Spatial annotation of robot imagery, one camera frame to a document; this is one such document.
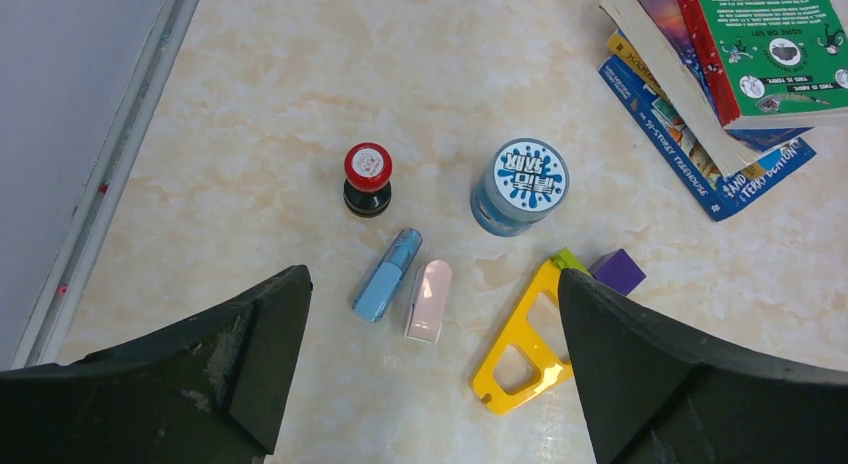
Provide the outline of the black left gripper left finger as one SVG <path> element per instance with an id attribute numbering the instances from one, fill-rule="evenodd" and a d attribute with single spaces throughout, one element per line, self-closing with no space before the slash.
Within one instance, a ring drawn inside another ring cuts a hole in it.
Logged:
<path id="1" fill-rule="evenodd" d="M 68 365 L 1 375 L 5 463 L 260 463 L 312 296 L 304 265 Z"/>

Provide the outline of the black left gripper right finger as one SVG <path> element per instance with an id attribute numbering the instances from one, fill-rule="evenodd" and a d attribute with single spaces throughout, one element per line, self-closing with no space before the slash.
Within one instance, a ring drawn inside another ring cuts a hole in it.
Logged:
<path id="1" fill-rule="evenodd" d="M 559 310 L 600 463 L 843 463 L 847 375 L 760 353 L 565 270 Z"/>

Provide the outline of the blue treehouse book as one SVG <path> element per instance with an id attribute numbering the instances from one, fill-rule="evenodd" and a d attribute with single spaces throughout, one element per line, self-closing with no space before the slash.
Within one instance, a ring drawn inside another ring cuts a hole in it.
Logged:
<path id="1" fill-rule="evenodd" d="M 751 172 L 725 176 L 670 102 L 621 58 L 608 57 L 599 75 L 716 222 L 742 211 L 816 156 L 804 139 L 794 138 L 756 161 Z"/>

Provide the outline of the green cover book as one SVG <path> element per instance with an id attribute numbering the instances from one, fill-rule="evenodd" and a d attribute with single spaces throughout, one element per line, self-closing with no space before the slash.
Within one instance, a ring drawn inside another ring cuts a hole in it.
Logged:
<path id="1" fill-rule="evenodd" d="M 726 130 L 847 123 L 847 0 L 677 0 Z"/>

